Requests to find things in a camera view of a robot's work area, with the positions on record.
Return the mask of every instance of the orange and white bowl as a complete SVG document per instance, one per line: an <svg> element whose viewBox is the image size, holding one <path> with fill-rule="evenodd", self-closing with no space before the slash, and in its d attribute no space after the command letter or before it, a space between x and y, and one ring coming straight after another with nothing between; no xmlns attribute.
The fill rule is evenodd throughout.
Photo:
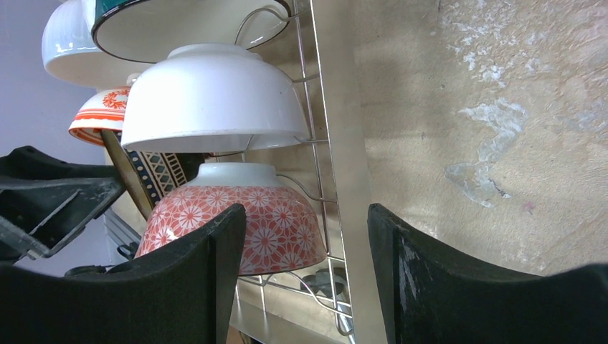
<svg viewBox="0 0 608 344"><path fill-rule="evenodd" d="M117 87L92 96L78 111L68 130L72 136L103 145L101 130L122 131L130 87Z"/></svg>

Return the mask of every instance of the gray wall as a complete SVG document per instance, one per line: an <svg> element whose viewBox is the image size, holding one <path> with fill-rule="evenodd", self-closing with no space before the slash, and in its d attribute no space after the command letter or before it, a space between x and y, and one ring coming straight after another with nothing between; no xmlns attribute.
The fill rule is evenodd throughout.
<svg viewBox="0 0 608 344"><path fill-rule="evenodd" d="M57 0L0 0L0 156L32 145L71 163L102 164L101 148L67 132L81 104L95 91L56 80L42 66L42 32L59 5ZM78 265L107 264L108 257L99 219L54 257L23 259L18 265L61 275Z"/></svg>

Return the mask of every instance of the white bowl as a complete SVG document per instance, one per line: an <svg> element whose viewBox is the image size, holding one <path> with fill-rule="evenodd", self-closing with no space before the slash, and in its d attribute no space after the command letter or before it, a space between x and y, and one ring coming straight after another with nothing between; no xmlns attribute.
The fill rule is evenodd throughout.
<svg viewBox="0 0 608 344"><path fill-rule="evenodd" d="M232 44L174 50L133 84L122 145L197 153L296 145L310 137L291 79Z"/></svg>
<svg viewBox="0 0 608 344"><path fill-rule="evenodd" d="M42 62L57 79L101 90L124 86L127 77L152 64L118 59L95 46L80 0L67 0L53 12L42 35Z"/></svg>
<svg viewBox="0 0 608 344"><path fill-rule="evenodd" d="M82 0L96 45L116 57L159 62L178 47L234 44L243 19L259 8L290 16L285 0ZM287 21L263 11L245 24L238 44L249 49L278 35Z"/></svg>

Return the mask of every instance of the dish rack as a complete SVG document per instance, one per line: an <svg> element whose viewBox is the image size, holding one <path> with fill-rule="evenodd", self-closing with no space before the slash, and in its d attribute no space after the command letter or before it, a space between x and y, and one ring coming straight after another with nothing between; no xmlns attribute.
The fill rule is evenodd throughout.
<svg viewBox="0 0 608 344"><path fill-rule="evenodd" d="M310 140L296 147L307 146L312 151L316 190L311 191L287 172L278 175L318 203L328 258L321 265L296 272L240 277L231 324L263 343L386 343L367 234L371 190L349 31L351 1L293 0L291 8L292 16L282 20L296 26L297 41L291 49L298 48L300 78L294 81L302 84L312 133ZM277 15L259 9L244 19L241 28L259 11ZM310 71L312 62L306 57L305 20L312 24L313 37L308 38L314 39L313 65L318 71ZM317 102L311 92L314 87L320 95ZM326 138L315 133L320 124L315 117L324 119ZM253 152L236 154L245 161L246 154L249 160ZM331 172L323 170L323 154L331 162ZM214 157L220 161L233 155L218 153ZM327 185L328 179L333 185ZM302 277L306 270L314 274L320 267L328 269L331 297L315 295ZM336 267L344 267L348 273L346 291L338 297Z"/></svg>

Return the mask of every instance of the pink stain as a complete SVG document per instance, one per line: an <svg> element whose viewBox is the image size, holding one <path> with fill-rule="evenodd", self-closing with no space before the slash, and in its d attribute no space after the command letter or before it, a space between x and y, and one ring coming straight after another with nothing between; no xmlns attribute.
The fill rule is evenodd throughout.
<svg viewBox="0 0 608 344"><path fill-rule="evenodd" d="M522 208L523 208L524 211L527 211L531 215L532 211L534 210L534 208L536 208L536 206L531 201L527 201L527 202L524 203L524 205L522 206Z"/></svg>

